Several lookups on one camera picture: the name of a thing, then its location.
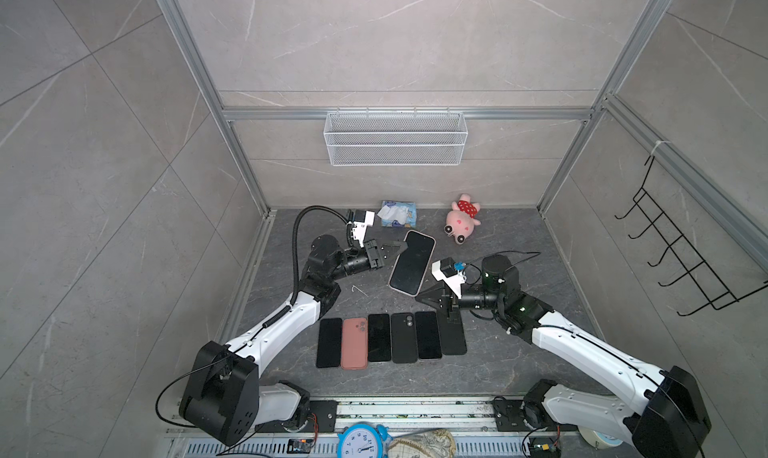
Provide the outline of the black phone case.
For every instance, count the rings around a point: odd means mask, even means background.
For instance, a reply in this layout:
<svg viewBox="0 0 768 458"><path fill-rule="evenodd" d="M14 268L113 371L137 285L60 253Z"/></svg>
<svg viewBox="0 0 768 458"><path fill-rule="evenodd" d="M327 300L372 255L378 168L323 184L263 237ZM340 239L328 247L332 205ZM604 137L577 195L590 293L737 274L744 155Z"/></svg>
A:
<svg viewBox="0 0 768 458"><path fill-rule="evenodd" d="M416 326L413 313L391 315L391 355L397 364L415 363L418 360Z"/></svg>

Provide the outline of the small phone pink case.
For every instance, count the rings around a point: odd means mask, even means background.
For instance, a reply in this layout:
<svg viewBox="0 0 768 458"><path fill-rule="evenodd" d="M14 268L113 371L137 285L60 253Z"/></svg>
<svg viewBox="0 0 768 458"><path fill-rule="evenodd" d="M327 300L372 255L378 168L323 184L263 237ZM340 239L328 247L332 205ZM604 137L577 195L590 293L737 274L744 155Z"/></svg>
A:
<svg viewBox="0 0 768 458"><path fill-rule="evenodd" d="M395 262L388 285L393 290L415 297L431 263L436 241L424 233L410 230L404 238L406 248Z"/></svg>

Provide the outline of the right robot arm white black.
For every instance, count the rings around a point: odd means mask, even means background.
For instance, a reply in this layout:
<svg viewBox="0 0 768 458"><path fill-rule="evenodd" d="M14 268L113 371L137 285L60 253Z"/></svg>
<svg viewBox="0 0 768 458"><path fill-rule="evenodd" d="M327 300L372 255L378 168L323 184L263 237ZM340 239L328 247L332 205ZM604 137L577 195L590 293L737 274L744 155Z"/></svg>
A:
<svg viewBox="0 0 768 458"><path fill-rule="evenodd" d="M696 379L674 366L646 363L575 325L520 285L519 270L503 254L483 259L469 283L466 266L452 258L432 263L436 283L416 299L448 321L463 310L487 310L505 333L567 361L607 389L580 392L542 379L522 400L532 430L575 425L631 444L644 457L697 457L712 429Z"/></svg>

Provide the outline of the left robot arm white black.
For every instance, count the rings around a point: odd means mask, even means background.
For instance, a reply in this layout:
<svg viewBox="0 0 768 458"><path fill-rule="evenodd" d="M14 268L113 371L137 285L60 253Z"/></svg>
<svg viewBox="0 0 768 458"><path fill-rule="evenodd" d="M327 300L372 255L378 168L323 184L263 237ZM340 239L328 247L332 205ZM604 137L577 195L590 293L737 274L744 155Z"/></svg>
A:
<svg viewBox="0 0 768 458"><path fill-rule="evenodd" d="M179 428L200 429L226 446L251 429L277 422L302 428L309 419L309 394L287 381L260 383L271 361L302 331L318 322L341 293L338 279L377 270L407 250L405 242L378 243L344 249L331 235L316 238L298 289L260 323L224 344L210 341L197 353L179 403Z"/></svg>

